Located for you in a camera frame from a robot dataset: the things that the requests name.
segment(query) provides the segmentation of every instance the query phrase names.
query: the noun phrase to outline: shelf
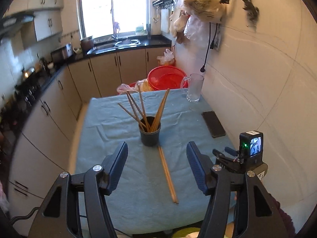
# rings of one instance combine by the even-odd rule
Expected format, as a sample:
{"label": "shelf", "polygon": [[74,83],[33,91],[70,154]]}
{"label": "shelf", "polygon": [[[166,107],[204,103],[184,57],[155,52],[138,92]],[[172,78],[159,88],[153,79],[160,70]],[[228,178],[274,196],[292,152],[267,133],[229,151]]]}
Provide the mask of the shelf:
{"label": "shelf", "polygon": [[155,2],[152,2],[153,7],[159,6],[164,7],[165,5],[173,3],[173,0],[157,0]]}

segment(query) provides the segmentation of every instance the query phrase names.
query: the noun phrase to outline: white plastic bag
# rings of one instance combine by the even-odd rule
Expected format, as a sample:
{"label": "white plastic bag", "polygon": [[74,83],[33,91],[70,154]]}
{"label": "white plastic bag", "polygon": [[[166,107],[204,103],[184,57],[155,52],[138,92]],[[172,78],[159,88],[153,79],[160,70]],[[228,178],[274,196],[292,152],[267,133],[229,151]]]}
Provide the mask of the white plastic bag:
{"label": "white plastic bag", "polygon": [[169,49],[165,50],[164,56],[158,56],[157,59],[160,65],[170,65],[174,63],[174,55]]}
{"label": "white plastic bag", "polygon": [[209,36],[206,35],[209,29],[209,23],[201,21],[196,16],[191,15],[187,21],[184,36],[196,46],[205,48],[208,44]]}
{"label": "white plastic bag", "polygon": [[225,5],[220,0],[183,0],[180,8],[206,22],[220,23]]}
{"label": "white plastic bag", "polygon": [[174,26],[177,32],[184,32],[189,15],[182,13],[180,17],[174,22]]}
{"label": "white plastic bag", "polygon": [[9,211],[9,202],[7,200],[7,196],[5,195],[2,183],[0,182],[0,207],[4,213]]}

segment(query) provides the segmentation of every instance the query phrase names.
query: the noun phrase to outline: chopsticks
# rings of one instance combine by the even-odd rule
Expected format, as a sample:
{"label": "chopsticks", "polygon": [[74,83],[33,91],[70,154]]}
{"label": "chopsticks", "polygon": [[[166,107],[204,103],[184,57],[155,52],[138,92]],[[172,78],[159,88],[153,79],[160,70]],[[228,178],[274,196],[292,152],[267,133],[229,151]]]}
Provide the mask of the chopsticks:
{"label": "chopsticks", "polygon": [[[168,96],[168,93],[170,92],[170,89],[168,88],[165,91],[164,97],[158,107],[158,110],[156,112],[155,118],[153,123],[150,125],[150,123],[147,120],[146,117],[146,112],[145,112],[145,108],[144,108],[144,103],[143,103],[143,98],[142,98],[142,94],[141,94],[141,89],[140,86],[138,86],[138,91],[139,91],[139,96],[140,96],[140,101],[141,101],[141,106],[142,106],[142,111],[141,109],[138,107],[137,103],[135,102],[135,100],[133,99],[133,97],[131,96],[130,92],[127,91],[126,92],[126,96],[128,97],[129,103],[131,105],[131,108],[133,110],[133,114],[130,113],[122,104],[118,103],[118,105],[125,110],[133,119],[135,119],[139,125],[142,131],[147,132],[147,133],[151,133],[151,132],[155,132],[157,131],[159,124],[161,122],[161,118],[162,118],[162,114],[164,111],[164,107],[165,107],[165,103],[166,103],[166,99]],[[137,115],[137,111],[135,110],[137,109],[137,111],[139,112],[139,114],[141,115],[141,117],[143,118],[143,121],[145,122],[145,124],[143,122],[140,121],[138,115]]]}
{"label": "chopsticks", "polygon": [[166,177],[166,180],[167,180],[167,185],[168,185],[168,188],[169,188],[171,196],[172,196],[172,200],[173,200],[174,203],[178,204],[179,202],[178,202],[178,199],[177,199],[177,196],[176,196],[175,188],[174,188],[174,185],[173,185],[173,182],[172,182],[172,179],[171,179],[170,172],[169,172],[168,167],[167,167],[167,163],[166,163],[166,160],[165,160],[165,157],[164,157],[163,149],[162,149],[162,147],[160,145],[158,146],[158,151],[159,151],[159,156],[160,156],[161,161],[162,161],[162,166],[163,166],[165,177]]}

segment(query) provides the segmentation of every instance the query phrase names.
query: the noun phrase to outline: white wall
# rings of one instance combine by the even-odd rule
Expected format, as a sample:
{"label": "white wall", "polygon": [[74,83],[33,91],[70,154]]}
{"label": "white wall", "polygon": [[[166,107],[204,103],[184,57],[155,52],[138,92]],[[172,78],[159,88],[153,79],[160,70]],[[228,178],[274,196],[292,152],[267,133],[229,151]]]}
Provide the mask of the white wall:
{"label": "white wall", "polygon": [[51,61],[50,53],[59,45],[58,35],[55,35],[24,50],[20,31],[14,37],[3,40],[3,44],[0,45],[0,109],[5,100],[14,93],[14,86],[20,82],[23,65],[26,70],[34,67],[39,63],[37,54],[40,58],[45,57]]}
{"label": "white wall", "polygon": [[[247,27],[243,2],[230,1],[202,94],[236,149],[241,132],[264,133],[264,185],[298,231],[317,202],[317,24],[301,0],[252,1],[260,9],[256,30]],[[177,66],[199,72],[204,47],[176,44]]]}

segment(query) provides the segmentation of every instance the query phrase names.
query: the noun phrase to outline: smartphone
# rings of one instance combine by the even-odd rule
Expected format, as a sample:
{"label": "smartphone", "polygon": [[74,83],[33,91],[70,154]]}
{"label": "smartphone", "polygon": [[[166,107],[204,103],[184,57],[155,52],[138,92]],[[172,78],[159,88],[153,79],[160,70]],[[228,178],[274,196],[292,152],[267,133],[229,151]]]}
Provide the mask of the smartphone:
{"label": "smartphone", "polygon": [[226,135],[226,131],[222,127],[214,111],[202,112],[202,117],[205,120],[207,127],[213,138]]}

